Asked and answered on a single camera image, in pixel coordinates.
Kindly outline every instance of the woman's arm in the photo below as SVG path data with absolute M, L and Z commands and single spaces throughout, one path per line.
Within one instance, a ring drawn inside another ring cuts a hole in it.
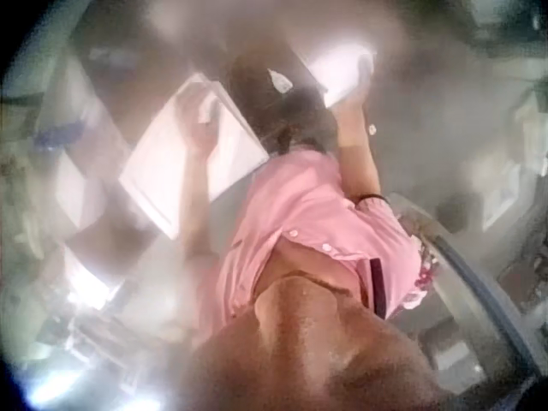
M 377 166 L 369 146 L 368 124 L 363 105 L 369 88 L 368 67 L 360 63 L 360 84 L 333 107 L 337 120 L 338 157 L 342 190 L 352 201 L 380 194 Z
M 207 160 L 217 145 L 219 106 L 218 101 L 214 103 L 207 124 L 199 123 L 199 109 L 208 92 L 207 85 L 195 83 L 177 99 L 179 127 L 188 153 L 179 215 L 179 238 L 186 259 L 211 254 Z

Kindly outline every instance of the pink shirt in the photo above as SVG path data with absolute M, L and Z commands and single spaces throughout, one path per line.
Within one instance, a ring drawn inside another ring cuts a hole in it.
M 254 177 L 229 251 L 199 286 L 197 343 L 249 306 L 280 236 L 342 262 L 382 318 L 419 278 L 419 249 L 385 200 L 373 197 L 354 205 L 344 197 L 334 158 L 291 152 L 271 159 Z

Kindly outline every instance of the black strap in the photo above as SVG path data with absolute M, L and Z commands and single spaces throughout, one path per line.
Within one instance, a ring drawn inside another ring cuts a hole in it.
M 362 195 L 362 196 L 358 197 L 358 203 L 361 202 L 362 200 L 367 200 L 367 199 L 380 199 L 380 200 L 384 200 L 387 204 L 389 204 L 388 200 L 380 194 Z
M 373 286 L 373 311 L 381 319 L 386 319 L 386 293 L 384 292 L 383 266 L 380 259 L 370 259 L 371 283 Z

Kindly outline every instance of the fluorescent light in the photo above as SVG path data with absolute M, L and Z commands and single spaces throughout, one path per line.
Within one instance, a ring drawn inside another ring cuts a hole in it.
M 95 277 L 68 247 L 65 247 L 65 271 L 80 301 L 97 310 L 104 307 L 110 298 L 109 288 Z
M 121 411 L 158 411 L 160 405 L 160 402 L 156 400 L 142 398 L 126 404 Z
M 28 401 L 35 407 L 44 406 L 47 402 L 67 392 L 80 375 L 81 372 L 53 373 L 45 383 L 34 390 Z

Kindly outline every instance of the sheet of paper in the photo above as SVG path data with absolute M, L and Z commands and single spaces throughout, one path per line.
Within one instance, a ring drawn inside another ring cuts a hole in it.
M 120 183 L 146 215 L 171 239 L 179 234 L 179 206 L 187 156 L 176 123 L 175 97 L 201 75 L 191 77 L 161 109 L 141 138 L 120 176 Z M 217 147 L 208 163 L 210 201 L 259 167 L 268 154 L 218 83 L 211 91 L 221 101 Z

